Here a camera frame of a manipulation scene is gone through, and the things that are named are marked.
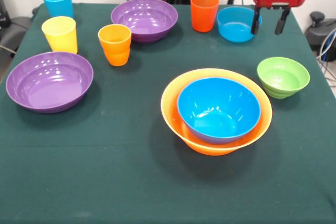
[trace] orange bowl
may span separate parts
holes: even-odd
[[[260,103],[261,117],[259,123],[252,131],[237,141],[221,145],[208,144],[189,131],[178,113],[177,98],[182,89],[195,80],[208,77],[220,77],[237,81],[251,90]],[[172,80],[163,91],[161,97],[161,113],[169,128],[191,149],[211,156],[225,155],[257,141],[267,131],[272,120],[272,106],[261,87],[241,74],[216,68],[193,70]]]

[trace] bowl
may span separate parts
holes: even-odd
[[[271,57],[257,68],[261,84],[269,96],[277,99],[290,97],[308,85],[308,70],[295,60]]]
[[[226,144],[250,132],[260,119],[260,104],[244,85],[205,78],[187,85],[177,99],[185,125],[201,140]]]
[[[46,52],[18,64],[6,90],[17,104],[40,113],[56,113],[78,103],[93,80],[93,68],[82,56]]]
[[[247,42],[254,38],[251,33],[254,11],[246,7],[226,7],[217,14],[220,35],[231,42]]]
[[[151,43],[162,39],[178,19],[176,9],[162,0],[129,0],[113,9],[111,20],[132,30],[133,41]]]
[[[185,126],[178,113],[177,99],[184,87],[195,80],[209,77],[226,78],[243,84],[255,94],[260,103],[261,117],[258,124],[253,130],[237,141],[221,145],[206,143],[195,136]],[[161,97],[161,113],[168,127],[191,149],[211,156],[225,155],[254,143],[264,135],[272,119],[271,103],[261,87],[241,74],[214,68],[193,70],[172,80],[163,91]]]

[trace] cup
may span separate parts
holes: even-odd
[[[44,0],[51,17],[67,16],[73,18],[71,0]]]
[[[107,25],[98,32],[101,47],[113,66],[125,65],[130,56],[132,31],[120,24]]]
[[[42,31],[53,51],[77,53],[76,22],[69,17],[55,17],[42,24]]]
[[[190,0],[191,19],[196,31],[206,33],[214,27],[219,0]]]

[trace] yellow cup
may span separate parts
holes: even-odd
[[[50,18],[42,24],[42,31],[53,51],[77,53],[76,21],[70,17]]]
[[[100,45],[111,65],[122,66],[127,63],[131,51],[131,37],[131,29],[124,25],[107,25],[99,30]]]

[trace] green tablecloth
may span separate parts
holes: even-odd
[[[132,44],[129,63],[111,67],[97,32],[113,5],[76,4],[79,54],[94,81],[72,109],[37,114],[0,88],[1,223],[335,223],[336,103],[291,14],[274,34],[278,11],[263,10],[258,36],[232,44],[217,27],[192,29],[189,6],[162,40]],[[22,60],[49,51],[41,6],[19,48]],[[176,76],[197,68],[229,69],[255,80],[272,56],[300,61],[310,84],[271,99],[267,133],[226,156],[189,149],[165,125],[160,98]]]

